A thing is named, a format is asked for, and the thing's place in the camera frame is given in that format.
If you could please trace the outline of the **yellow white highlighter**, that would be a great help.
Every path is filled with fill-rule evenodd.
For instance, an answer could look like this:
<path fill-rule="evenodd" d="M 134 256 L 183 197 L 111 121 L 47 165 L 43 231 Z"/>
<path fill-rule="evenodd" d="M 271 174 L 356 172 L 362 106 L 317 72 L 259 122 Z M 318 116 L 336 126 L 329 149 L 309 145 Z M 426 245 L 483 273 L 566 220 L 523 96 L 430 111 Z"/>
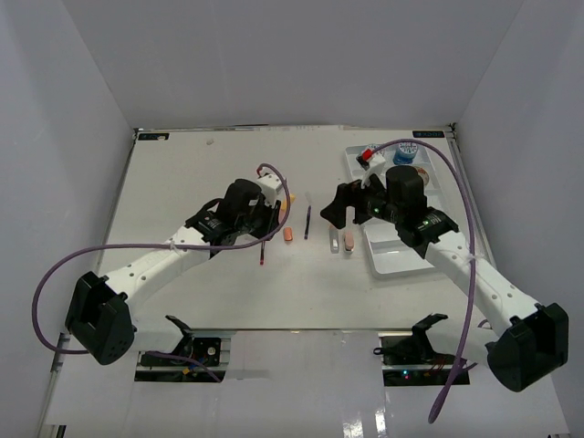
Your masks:
<path fill-rule="evenodd" d="M 286 215 L 287 211 L 288 211 L 288 207 L 294 203 L 294 201 L 296 200 L 296 196 L 291 193 L 289 195 L 289 198 L 285 198 L 280 206 L 280 211 L 279 211 L 279 216 L 278 216 L 278 220 L 279 223 L 284 223 L 284 216 Z"/>

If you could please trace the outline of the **brown packing tape roll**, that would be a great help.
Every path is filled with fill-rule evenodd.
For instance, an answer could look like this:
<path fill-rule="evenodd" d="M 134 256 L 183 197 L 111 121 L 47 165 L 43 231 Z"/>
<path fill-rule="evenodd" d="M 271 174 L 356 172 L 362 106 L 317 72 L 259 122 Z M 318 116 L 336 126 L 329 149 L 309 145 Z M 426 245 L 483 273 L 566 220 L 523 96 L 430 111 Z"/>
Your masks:
<path fill-rule="evenodd" d="M 417 174 L 422 178 L 423 185 L 427 186 L 430 183 L 429 173 L 422 167 L 415 166 L 414 169 L 416 170 Z"/>

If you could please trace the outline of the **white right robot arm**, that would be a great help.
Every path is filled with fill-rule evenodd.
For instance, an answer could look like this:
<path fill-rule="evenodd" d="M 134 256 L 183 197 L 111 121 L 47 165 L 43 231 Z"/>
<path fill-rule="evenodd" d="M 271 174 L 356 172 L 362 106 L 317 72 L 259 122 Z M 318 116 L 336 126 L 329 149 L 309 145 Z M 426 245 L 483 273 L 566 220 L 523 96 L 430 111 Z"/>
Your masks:
<path fill-rule="evenodd" d="M 558 304 L 543 306 L 521 292 L 483 258 L 474 259 L 458 225 L 429 206 L 422 177 L 408 165 L 391 167 L 382 182 L 338 186 L 320 213 L 338 229 L 348 208 L 354 224 L 371 218 L 395 226 L 401 241 L 472 297 L 496 338 L 480 338 L 476 360 L 484 360 L 497 380 L 520 392 L 568 360 L 568 314 Z"/>

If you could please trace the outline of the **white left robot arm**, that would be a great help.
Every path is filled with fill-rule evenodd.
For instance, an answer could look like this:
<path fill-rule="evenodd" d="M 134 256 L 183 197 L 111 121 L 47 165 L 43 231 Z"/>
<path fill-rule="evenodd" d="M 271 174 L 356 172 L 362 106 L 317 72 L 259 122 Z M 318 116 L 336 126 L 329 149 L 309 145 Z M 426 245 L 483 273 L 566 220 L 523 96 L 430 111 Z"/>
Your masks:
<path fill-rule="evenodd" d="M 171 363 L 193 353 L 191 329 L 178 318 L 139 317 L 144 304 L 189 269 L 232 249 L 241 235 L 260 239 L 278 225 L 283 183 L 274 174 L 237 179 L 224 197 L 207 203 L 162 246 L 105 276 L 88 272 L 74 290 L 66 327 L 101 365 L 129 351 L 159 351 Z"/>

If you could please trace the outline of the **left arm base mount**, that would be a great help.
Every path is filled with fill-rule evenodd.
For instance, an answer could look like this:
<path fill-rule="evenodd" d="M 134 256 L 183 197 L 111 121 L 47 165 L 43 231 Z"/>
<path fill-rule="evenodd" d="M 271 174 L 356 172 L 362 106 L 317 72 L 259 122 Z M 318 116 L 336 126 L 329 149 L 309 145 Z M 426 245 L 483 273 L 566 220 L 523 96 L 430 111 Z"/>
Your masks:
<path fill-rule="evenodd" d="M 134 380 L 157 383 L 221 383 L 229 362 L 230 339 L 198 335 L 175 316 L 166 316 L 181 332 L 170 353 L 142 353 Z"/>

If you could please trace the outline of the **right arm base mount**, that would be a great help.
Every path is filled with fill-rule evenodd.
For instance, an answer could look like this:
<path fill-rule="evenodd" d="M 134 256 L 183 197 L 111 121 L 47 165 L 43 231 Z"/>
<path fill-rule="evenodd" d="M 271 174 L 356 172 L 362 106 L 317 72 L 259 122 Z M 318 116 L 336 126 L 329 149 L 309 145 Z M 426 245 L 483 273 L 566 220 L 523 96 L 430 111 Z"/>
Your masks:
<path fill-rule="evenodd" d="M 385 387 L 442 386 L 454 365 L 454 355 L 434 349 L 426 332 L 447 320 L 444 314 L 431 314 L 412 326 L 410 331 L 380 332 L 379 345 L 372 354 L 382 363 Z"/>

